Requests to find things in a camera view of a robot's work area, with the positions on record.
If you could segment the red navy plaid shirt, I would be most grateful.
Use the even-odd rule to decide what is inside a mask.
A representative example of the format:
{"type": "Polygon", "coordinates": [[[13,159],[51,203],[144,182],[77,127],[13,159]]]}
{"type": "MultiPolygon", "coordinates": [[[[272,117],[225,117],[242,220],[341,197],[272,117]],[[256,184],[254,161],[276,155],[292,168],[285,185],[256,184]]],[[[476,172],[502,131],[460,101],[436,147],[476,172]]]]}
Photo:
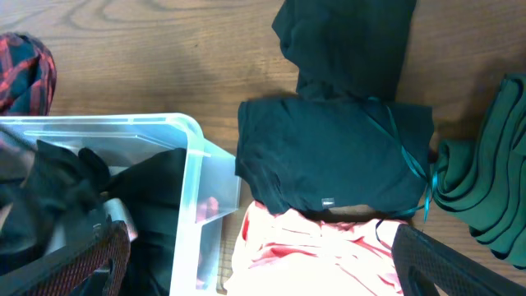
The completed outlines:
{"type": "Polygon", "coordinates": [[[1,35],[1,115],[46,116],[57,69],[50,50],[31,35],[1,35]]]}

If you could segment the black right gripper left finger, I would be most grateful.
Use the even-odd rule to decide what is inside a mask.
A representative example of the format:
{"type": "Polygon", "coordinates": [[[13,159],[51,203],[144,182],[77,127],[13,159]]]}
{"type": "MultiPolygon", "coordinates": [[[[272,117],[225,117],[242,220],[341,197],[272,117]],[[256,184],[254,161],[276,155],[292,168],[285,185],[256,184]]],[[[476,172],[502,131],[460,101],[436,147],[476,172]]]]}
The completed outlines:
{"type": "Polygon", "coordinates": [[[122,221],[107,221],[87,238],[1,277],[2,295],[119,294],[131,242],[122,221]]]}

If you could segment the clear plastic storage bin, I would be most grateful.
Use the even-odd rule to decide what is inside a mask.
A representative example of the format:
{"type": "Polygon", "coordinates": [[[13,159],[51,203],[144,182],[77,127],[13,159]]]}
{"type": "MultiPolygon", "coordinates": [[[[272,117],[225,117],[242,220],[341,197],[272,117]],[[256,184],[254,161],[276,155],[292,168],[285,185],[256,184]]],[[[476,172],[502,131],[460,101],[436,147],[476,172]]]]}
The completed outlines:
{"type": "Polygon", "coordinates": [[[160,152],[184,148],[174,244],[171,295],[215,295],[223,218],[239,208],[241,180],[235,158],[204,138],[198,122],[183,113],[105,116],[3,117],[30,144],[37,140],[72,151],[88,147],[119,173],[160,152]]]}

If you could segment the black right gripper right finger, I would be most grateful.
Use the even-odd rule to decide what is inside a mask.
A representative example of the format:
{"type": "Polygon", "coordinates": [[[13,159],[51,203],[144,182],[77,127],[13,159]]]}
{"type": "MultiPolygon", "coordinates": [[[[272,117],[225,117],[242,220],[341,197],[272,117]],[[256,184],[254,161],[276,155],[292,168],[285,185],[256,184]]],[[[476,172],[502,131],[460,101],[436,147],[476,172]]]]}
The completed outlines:
{"type": "Polygon", "coordinates": [[[525,296],[525,288],[412,226],[396,231],[394,266],[405,296],[525,296]]]}

